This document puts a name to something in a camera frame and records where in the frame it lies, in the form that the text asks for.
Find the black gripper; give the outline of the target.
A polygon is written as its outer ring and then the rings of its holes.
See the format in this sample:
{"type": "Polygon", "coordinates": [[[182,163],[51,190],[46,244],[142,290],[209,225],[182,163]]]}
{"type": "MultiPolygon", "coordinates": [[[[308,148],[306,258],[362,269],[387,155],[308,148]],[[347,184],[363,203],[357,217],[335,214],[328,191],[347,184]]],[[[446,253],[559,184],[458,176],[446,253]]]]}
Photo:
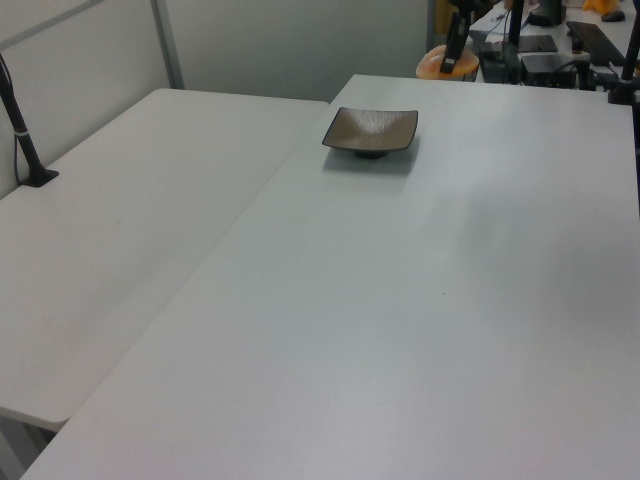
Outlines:
{"type": "Polygon", "coordinates": [[[471,13],[490,10],[495,2],[493,0],[449,0],[448,3],[456,7],[458,11],[451,16],[440,72],[452,74],[466,45],[471,25],[471,13]]]}

